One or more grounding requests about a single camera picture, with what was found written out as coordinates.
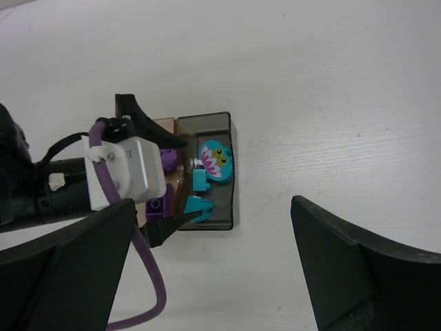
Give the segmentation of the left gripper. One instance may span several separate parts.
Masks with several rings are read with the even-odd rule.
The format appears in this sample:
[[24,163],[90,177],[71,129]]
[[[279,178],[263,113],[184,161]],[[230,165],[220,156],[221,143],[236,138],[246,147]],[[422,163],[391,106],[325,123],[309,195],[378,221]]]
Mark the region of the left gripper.
[[[86,132],[78,132],[62,138],[35,164],[30,180],[31,224],[57,223],[92,212],[84,158],[53,160],[58,153],[87,136]],[[201,215],[201,211],[196,211],[147,221],[143,237],[149,247],[159,247],[183,225]]]

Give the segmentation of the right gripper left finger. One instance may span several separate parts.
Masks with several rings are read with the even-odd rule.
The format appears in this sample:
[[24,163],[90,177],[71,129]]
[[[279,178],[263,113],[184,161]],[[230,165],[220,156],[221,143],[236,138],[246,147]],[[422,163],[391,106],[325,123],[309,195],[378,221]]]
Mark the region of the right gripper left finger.
[[105,330],[136,223],[124,199],[1,251],[2,330]]

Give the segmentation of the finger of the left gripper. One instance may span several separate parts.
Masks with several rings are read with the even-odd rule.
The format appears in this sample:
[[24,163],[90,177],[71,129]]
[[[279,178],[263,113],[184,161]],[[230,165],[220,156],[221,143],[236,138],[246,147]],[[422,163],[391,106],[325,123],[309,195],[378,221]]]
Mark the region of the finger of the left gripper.
[[149,118],[133,94],[115,95],[115,115],[127,126],[129,137],[151,141],[160,149],[179,149],[187,146],[186,140],[167,131]]

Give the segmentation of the teal oval frog lego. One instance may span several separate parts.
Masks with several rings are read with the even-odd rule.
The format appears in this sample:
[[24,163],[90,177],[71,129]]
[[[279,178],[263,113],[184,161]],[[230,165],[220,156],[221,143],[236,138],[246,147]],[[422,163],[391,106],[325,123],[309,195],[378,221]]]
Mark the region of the teal oval frog lego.
[[202,144],[198,153],[209,180],[228,183],[234,176],[234,162],[231,150],[220,141],[209,140]]

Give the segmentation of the purple lego brick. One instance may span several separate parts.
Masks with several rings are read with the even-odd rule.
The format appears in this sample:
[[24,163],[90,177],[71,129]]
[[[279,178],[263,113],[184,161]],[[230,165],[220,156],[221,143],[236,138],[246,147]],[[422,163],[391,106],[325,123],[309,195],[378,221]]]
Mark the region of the purple lego brick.
[[172,184],[166,185],[166,192],[162,197],[151,199],[145,203],[147,221],[164,219],[174,214],[175,189]]

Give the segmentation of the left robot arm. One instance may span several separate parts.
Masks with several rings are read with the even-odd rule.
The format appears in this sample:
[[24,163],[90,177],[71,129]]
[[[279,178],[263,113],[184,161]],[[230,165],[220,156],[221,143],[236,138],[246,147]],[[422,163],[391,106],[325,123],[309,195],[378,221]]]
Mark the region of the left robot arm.
[[[150,119],[139,107],[132,94],[115,96],[116,116],[99,118],[99,128],[90,136],[86,132],[71,134],[55,143],[38,163],[33,163],[21,128],[5,107],[1,108],[1,231],[9,232],[38,225],[67,221],[80,216],[95,216],[98,199],[106,192],[117,190],[120,198],[142,203],[159,199],[161,193],[147,192],[154,181],[162,182],[164,172],[159,164],[157,174],[148,174],[148,162],[154,157],[135,148],[147,143],[153,151],[161,148],[178,149],[186,141],[168,132]],[[93,159],[53,161],[53,157],[71,144],[87,138],[99,146],[127,144],[128,167],[116,167],[130,183],[123,192],[123,183],[110,172],[116,163],[110,151]]]

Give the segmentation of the teal square lego brick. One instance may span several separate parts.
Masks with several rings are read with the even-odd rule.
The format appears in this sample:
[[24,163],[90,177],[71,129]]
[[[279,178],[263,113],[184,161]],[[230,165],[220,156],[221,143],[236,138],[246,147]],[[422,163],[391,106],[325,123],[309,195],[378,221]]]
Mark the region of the teal square lego brick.
[[204,168],[197,168],[192,171],[192,188],[195,192],[208,192],[212,185],[209,182],[207,171]]

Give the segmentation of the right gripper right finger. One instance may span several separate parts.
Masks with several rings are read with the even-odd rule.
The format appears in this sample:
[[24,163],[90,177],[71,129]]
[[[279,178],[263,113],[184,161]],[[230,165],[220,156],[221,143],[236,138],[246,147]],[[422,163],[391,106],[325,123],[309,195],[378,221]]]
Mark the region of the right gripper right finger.
[[319,330],[439,330],[440,254],[294,196],[291,221]]

